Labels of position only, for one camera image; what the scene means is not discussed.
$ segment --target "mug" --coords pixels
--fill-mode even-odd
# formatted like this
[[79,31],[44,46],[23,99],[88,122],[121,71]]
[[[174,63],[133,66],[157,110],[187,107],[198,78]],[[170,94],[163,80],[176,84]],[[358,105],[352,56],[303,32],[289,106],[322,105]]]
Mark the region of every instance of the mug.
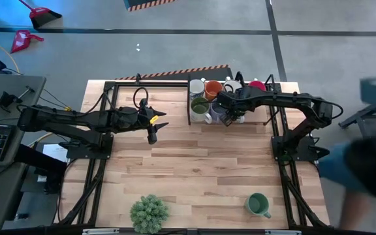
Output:
[[265,84],[261,81],[258,81],[256,78],[254,81],[252,81],[251,83],[249,83],[249,86],[251,87],[257,87],[263,91],[266,91],[266,87],[265,87]]
[[229,76],[226,77],[226,82],[223,84],[224,91],[231,91],[234,93],[239,88],[242,88],[240,82],[231,79]]
[[226,109],[219,106],[219,104],[214,101],[215,99],[213,100],[210,106],[211,118],[213,119],[214,122],[220,123],[223,116],[226,115]]
[[269,201],[262,193],[253,193],[246,199],[245,207],[253,215],[261,215],[271,218],[269,210]]
[[201,78],[201,80],[194,79],[189,82],[189,98],[191,100],[196,97],[204,96],[204,90],[206,88],[205,82],[205,78]]
[[208,113],[210,104],[204,97],[196,97],[191,101],[189,117],[191,121],[201,122],[206,121],[210,124],[213,122],[213,118]]
[[217,96],[217,93],[223,89],[223,86],[218,81],[208,81],[206,83],[206,98],[209,101],[214,100]]

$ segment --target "person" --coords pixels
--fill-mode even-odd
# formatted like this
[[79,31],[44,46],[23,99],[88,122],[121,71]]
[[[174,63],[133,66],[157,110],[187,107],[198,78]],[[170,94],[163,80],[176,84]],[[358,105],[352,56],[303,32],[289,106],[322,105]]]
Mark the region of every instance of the person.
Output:
[[319,159],[319,174],[346,188],[339,229],[354,230],[376,197],[376,137],[335,145]]

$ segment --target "red dustpan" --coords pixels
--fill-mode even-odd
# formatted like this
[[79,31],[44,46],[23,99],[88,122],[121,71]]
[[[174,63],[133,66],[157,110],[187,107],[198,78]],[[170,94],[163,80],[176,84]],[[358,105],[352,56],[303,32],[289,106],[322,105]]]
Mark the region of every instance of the red dustpan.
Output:
[[25,3],[24,0],[19,0],[19,1],[23,3],[28,9],[31,10],[30,20],[35,29],[38,29],[42,27],[44,24],[47,24],[53,20],[56,20],[62,17],[61,14],[56,13],[46,7],[33,8],[33,7],[30,7],[30,5],[28,5],[27,3]]
[[18,52],[29,47],[31,39],[44,41],[44,38],[32,35],[28,30],[18,30],[16,32],[16,36],[14,37],[14,42],[12,42],[11,53]]

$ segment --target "wooden table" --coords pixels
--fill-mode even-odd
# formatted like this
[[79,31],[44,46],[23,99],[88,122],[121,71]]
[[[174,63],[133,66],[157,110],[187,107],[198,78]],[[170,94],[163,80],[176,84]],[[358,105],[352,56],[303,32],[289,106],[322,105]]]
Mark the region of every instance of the wooden table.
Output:
[[[88,81],[83,112],[95,104],[104,82]],[[298,91],[294,82],[281,87],[284,92]],[[133,106],[134,90],[120,88],[117,106]],[[133,203],[142,195],[155,194],[170,208],[164,228],[288,228],[279,169],[270,147],[272,128],[270,123],[262,124],[268,119],[265,107],[244,124],[188,126],[185,88],[148,90],[149,105],[168,114],[157,123],[170,124],[158,132],[154,145],[148,144],[146,131],[115,135],[102,185],[98,227],[132,227],[129,211]],[[298,110],[287,108],[286,112],[290,128],[304,119]],[[62,217],[82,194],[87,164],[88,160],[78,160],[67,172]],[[316,168],[297,162],[297,169],[303,197],[330,224]],[[251,216],[244,209],[246,197],[255,192],[269,198],[271,219]],[[294,200],[292,204],[298,221]]]

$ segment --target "white mug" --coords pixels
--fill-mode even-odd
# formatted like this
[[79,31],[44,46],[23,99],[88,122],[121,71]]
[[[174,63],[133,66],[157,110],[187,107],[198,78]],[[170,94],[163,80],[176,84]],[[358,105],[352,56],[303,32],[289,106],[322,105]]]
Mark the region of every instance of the white mug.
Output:
[[203,97],[206,90],[206,79],[194,79],[189,82],[189,98],[192,100],[196,97]]
[[226,77],[226,82],[223,85],[223,90],[228,92],[235,92],[237,89],[242,88],[242,85],[240,82],[231,79],[229,76]]
[[190,112],[189,117],[191,121],[201,122],[206,121],[206,123],[211,124],[213,122],[213,118],[208,113],[210,109],[210,104],[208,100],[204,97],[196,97],[194,98],[190,105]]

